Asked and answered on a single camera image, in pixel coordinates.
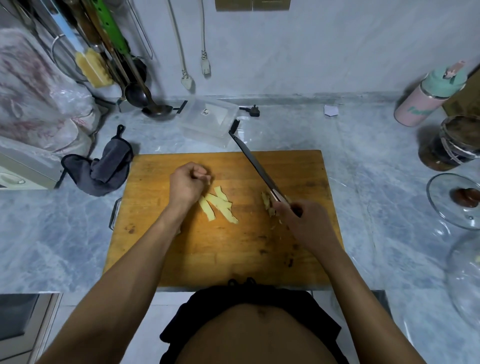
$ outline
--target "gray towel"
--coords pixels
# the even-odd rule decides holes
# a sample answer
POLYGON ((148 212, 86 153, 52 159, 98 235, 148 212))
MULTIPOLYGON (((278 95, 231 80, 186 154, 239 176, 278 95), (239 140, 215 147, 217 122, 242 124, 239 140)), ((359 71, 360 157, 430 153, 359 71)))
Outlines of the gray towel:
POLYGON ((77 154, 62 158, 62 166, 83 192, 100 197, 119 189, 127 179, 133 151, 121 137, 124 130, 123 125, 117 127, 117 135, 107 143, 101 159, 91 160, 77 154))

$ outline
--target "electrical plug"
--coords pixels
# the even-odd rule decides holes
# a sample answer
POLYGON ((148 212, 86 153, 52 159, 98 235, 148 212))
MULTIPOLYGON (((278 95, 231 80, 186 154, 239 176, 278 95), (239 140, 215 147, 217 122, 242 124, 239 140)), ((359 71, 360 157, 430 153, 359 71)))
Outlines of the electrical plug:
POLYGON ((187 73, 186 70, 181 71, 182 77, 181 77, 181 84, 183 87, 185 87, 187 90, 190 90, 192 88, 192 82, 193 79, 190 77, 190 75, 187 73))
POLYGON ((258 109, 257 105, 253 105, 251 108, 240 108, 240 110, 245 110, 254 118, 258 118, 260 116, 260 110, 258 109))
POLYGON ((202 73, 204 75, 210 74, 210 62, 208 61, 208 59, 202 59, 201 65, 202 65, 202 73))

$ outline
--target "person's left hand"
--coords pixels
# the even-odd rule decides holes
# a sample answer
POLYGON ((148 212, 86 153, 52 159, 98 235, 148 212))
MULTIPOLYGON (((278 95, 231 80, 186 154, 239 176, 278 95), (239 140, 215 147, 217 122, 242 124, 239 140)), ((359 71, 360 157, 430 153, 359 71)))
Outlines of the person's left hand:
POLYGON ((212 176, 200 164, 189 162, 178 167, 170 175, 170 200, 172 207, 184 209, 185 212, 198 201, 205 185, 212 176))

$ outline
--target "pink water bottle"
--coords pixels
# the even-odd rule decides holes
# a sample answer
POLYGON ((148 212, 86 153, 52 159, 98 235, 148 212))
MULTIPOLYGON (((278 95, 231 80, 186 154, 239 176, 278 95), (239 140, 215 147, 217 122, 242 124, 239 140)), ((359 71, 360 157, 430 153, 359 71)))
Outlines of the pink water bottle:
POLYGON ((395 110, 395 119, 405 126, 417 126, 424 121, 465 86, 467 74, 461 69, 464 64, 460 61, 451 67, 435 68, 395 110))

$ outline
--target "marble countertop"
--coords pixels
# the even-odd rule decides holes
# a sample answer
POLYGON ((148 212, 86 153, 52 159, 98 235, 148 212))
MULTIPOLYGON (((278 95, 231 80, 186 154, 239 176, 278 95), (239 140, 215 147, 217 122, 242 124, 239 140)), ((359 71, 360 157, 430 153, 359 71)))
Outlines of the marble countertop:
MULTIPOLYGON (((407 128, 393 118, 394 108, 350 100, 330 118, 321 104, 260 106, 259 118, 242 120, 239 136, 251 150, 320 149, 345 249, 370 288, 386 290, 396 323, 428 363, 474 363, 479 334, 455 311, 444 284, 446 258, 466 231, 431 208, 425 187, 437 172, 417 156, 419 140, 444 115, 407 128)), ((93 157, 120 123, 136 153, 225 151, 185 139, 175 120, 131 112, 107 118, 93 157)), ((476 161, 454 172, 480 180, 476 161)), ((122 193, 91 197, 68 176, 53 191, 2 191, 0 292, 89 290, 101 276, 110 214, 122 193)))

